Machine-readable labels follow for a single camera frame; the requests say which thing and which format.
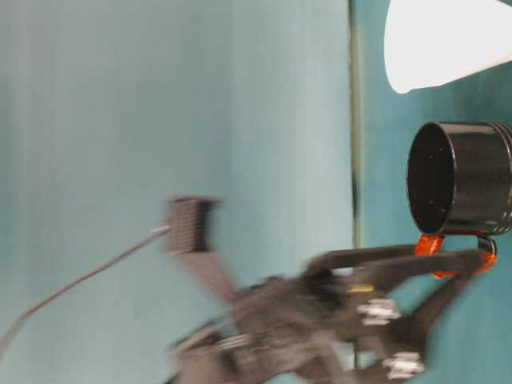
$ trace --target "teal backdrop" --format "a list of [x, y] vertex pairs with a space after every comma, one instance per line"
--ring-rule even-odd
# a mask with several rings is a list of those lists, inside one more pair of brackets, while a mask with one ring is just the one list
[[[415, 242], [418, 230], [406, 199], [406, 161], [415, 133], [429, 120], [512, 123], [512, 65], [439, 88], [396, 94], [386, 79], [383, 56], [389, 1], [354, 0], [351, 5], [358, 243]], [[505, 234], [497, 240], [498, 264], [439, 323], [430, 348], [432, 369], [415, 382], [510, 381], [512, 237]], [[451, 240], [446, 248], [475, 244], [469, 239]], [[411, 308], [435, 285], [431, 277], [406, 284], [396, 295], [400, 306]]]
[[[347, 2], [0, 1], [0, 329], [212, 194], [241, 284], [352, 246]], [[38, 312], [2, 383], [159, 383], [224, 308], [153, 244]]]

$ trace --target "black plastic part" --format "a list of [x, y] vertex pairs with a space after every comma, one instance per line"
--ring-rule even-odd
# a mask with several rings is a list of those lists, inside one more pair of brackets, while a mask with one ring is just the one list
[[414, 244], [381, 246], [357, 250], [332, 250], [331, 252], [321, 254], [311, 260], [306, 271], [302, 274], [302, 277], [308, 278], [316, 274], [322, 274], [325, 270], [350, 268], [363, 264], [364, 262], [374, 262], [377, 260], [412, 255], [414, 255]]
[[425, 234], [502, 234], [512, 228], [512, 129], [428, 122], [410, 148], [407, 192]]
[[205, 252], [208, 213], [217, 202], [211, 198], [173, 198], [170, 216], [169, 250], [175, 253]]
[[481, 250], [461, 250], [419, 258], [392, 258], [364, 264], [364, 268], [346, 278], [348, 284], [371, 282], [376, 290], [390, 292], [405, 280], [437, 271], [473, 274], [483, 264]]
[[178, 380], [178, 376], [175, 375], [172, 378], [170, 378], [169, 380], [167, 380], [164, 384], [175, 384], [177, 380]]
[[410, 343], [423, 354], [426, 352], [428, 333], [453, 301], [467, 288], [471, 274], [455, 276], [437, 288], [410, 316]]

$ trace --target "light blue wall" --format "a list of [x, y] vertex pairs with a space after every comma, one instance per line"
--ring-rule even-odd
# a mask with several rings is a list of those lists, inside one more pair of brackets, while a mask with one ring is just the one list
[[[346, 2], [0, 2], [0, 328], [160, 224], [225, 198], [238, 280], [350, 247]], [[160, 382], [221, 306], [152, 245], [48, 306], [0, 382]]]
[[[359, 131], [360, 243], [380, 246], [415, 242], [418, 230], [406, 197], [406, 161], [415, 133], [429, 120], [512, 123], [512, 65], [443, 87], [396, 94], [386, 79], [383, 56], [389, 1], [355, 0], [352, 4], [358, 79], [354, 111]], [[458, 244], [449, 241], [447, 249], [475, 246], [476, 241], [471, 240]], [[478, 279], [441, 322], [431, 349], [429, 367], [433, 369], [416, 382], [477, 384], [510, 380], [512, 237], [505, 234], [497, 240], [498, 264]], [[401, 305], [411, 307], [436, 284], [431, 277], [408, 283], [398, 293]]]

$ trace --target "black cup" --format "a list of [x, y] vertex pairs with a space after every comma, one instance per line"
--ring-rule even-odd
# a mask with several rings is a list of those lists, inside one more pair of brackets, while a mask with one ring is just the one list
[[410, 212], [425, 234], [512, 229], [512, 129], [499, 123], [428, 122], [407, 167]]

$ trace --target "orange gripper pad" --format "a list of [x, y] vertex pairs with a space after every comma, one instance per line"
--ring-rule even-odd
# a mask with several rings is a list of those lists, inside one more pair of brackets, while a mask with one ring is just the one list
[[[422, 234], [420, 236], [416, 247], [414, 248], [414, 252], [416, 256], [431, 256], [440, 251], [442, 242], [444, 241], [444, 236], [430, 236], [428, 234]], [[492, 268], [492, 266], [496, 263], [498, 256], [496, 254], [492, 254], [490, 252], [484, 253], [484, 263], [482, 267], [476, 271], [476, 274], [480, 274]], [[445, 276], [455, 276], [455, 272], [433, 272], [433, 276], [436, 278], [443, 278]]]

